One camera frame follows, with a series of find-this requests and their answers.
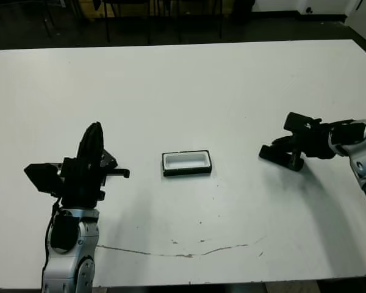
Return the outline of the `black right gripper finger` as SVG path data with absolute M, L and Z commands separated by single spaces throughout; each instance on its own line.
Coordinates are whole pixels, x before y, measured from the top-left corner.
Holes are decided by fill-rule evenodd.
M 294 147 L 296 145 L 295 136 L 284 136 L 272 141 L 273 147 Z

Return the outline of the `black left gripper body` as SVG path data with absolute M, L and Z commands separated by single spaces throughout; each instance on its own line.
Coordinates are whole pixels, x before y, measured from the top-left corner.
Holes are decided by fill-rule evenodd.
M 108 176 L 130 177 L 130 170 L 118 168 L 112 156 L 102 156 L 100 165 L 92 165 L 87 159 L 68 158 L 63 161 L 61 172 L 63 187 L 60 191 L 64 208 L 95 208 L 103 201 L 101 190 Z

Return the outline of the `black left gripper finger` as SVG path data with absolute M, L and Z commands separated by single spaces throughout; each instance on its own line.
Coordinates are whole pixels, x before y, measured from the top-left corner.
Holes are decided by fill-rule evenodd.
M 92 123 L 84 132 L 77 157 L 95 164 L 98 159 L 98 122 Z
M 104 134 L 100 122 L 95 122 L 89 127 L 87 136 L 87 156 L 92 165 L 100 165 L 104 149 Z

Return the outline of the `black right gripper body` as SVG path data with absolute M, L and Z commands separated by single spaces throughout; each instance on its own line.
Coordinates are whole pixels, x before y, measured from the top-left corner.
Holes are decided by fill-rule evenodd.
M 290 130 L 292 133 L 292 154 L 289 162 L 291 170 L 301 170 L 304 164 L 301 154 L 306 157 L 332 159 L 335 152 L 329 146 L 332 123 L 306 123 Z

